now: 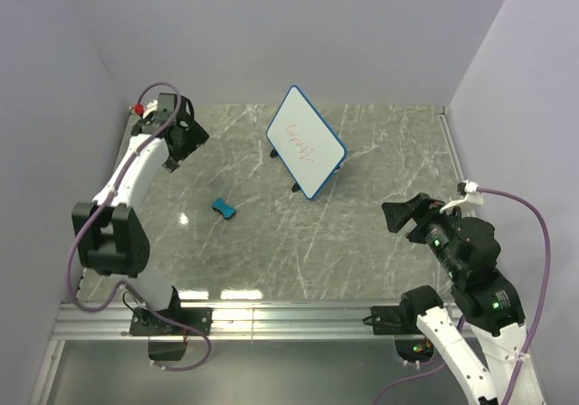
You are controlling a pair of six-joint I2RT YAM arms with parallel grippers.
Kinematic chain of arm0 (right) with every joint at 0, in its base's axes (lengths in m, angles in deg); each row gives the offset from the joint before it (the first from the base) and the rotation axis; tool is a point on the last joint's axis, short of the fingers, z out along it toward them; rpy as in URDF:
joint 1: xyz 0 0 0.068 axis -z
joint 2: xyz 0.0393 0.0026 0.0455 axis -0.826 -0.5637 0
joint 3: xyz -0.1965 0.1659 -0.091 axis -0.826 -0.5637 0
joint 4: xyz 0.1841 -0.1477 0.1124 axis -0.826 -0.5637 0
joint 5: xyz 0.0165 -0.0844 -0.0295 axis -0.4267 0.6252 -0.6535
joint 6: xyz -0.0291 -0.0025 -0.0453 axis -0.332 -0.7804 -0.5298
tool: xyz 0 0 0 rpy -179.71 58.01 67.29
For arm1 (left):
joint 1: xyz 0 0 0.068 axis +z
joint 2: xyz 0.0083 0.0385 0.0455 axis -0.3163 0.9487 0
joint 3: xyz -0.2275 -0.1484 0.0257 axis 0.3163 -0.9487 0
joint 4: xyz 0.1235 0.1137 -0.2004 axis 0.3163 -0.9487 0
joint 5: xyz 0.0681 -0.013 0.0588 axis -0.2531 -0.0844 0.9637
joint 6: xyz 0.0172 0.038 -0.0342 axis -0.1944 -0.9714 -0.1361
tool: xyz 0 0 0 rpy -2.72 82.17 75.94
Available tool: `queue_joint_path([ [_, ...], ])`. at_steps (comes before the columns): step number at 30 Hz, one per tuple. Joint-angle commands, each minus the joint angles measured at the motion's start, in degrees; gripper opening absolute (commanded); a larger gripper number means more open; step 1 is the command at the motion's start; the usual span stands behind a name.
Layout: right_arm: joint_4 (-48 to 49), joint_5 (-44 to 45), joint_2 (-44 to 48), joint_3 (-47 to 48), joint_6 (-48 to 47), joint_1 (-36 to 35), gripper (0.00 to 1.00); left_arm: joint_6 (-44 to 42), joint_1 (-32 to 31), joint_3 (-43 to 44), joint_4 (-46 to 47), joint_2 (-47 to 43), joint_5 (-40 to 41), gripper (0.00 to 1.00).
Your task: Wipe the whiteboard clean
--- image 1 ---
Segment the blue framed whiteboard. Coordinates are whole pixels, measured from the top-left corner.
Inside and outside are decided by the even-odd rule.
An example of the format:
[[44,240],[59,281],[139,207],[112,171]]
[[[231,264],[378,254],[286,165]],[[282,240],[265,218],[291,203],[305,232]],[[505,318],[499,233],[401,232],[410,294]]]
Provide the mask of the blue framed whiteboard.
[[296,85],[284,96],[266,137],[309,200],[319,194],[347,156],[344,142]]

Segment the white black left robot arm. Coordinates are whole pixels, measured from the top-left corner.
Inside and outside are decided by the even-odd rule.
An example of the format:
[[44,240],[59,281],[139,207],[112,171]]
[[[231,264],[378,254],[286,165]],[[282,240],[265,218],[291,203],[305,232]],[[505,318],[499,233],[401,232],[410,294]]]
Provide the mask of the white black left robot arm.
[[150,322],[161,334],[177,332],[183,312],[173,285],[149,266],[150,242],[138,209],[160,168],[174,172],[209,138],[195,121],[187,97],[162,93],[146,106],[133,126],[126,154],[105,187],[71,212],[75,240],[68,259],[104,277],[118,278],[138,304],[152,311]]

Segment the blue foam whiteboard eraser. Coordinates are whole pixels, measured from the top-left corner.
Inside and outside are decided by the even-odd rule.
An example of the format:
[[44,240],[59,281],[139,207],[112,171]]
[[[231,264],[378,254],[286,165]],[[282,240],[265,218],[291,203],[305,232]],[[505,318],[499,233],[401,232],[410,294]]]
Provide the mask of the blue foam whiteboard eraser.
[[227,221],[236,214],[235,208],[229,205],[223,198],[215,199],[212,202],[212,209],[215,212],[218,212]]

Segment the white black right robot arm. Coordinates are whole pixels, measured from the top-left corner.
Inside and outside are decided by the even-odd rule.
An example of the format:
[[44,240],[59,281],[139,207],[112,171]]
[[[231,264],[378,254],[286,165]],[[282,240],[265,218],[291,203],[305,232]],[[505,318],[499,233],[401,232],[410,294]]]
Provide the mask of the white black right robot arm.
[[505,395],[499,387],[510,381],[516,363],[513,353],[524,343],[526,331],[518,293],[497,268],[501,247],[494,226],[425,193],[407,202],[385,202],[382,211],[391,233],[414,222],[407,240],[431,250],[450,278],[454,302],[485,357],[498,359],[503,367],[493,368],[477,357],[430,286],[402,294],[402,327],[432,342],[470,404],[497,404]]

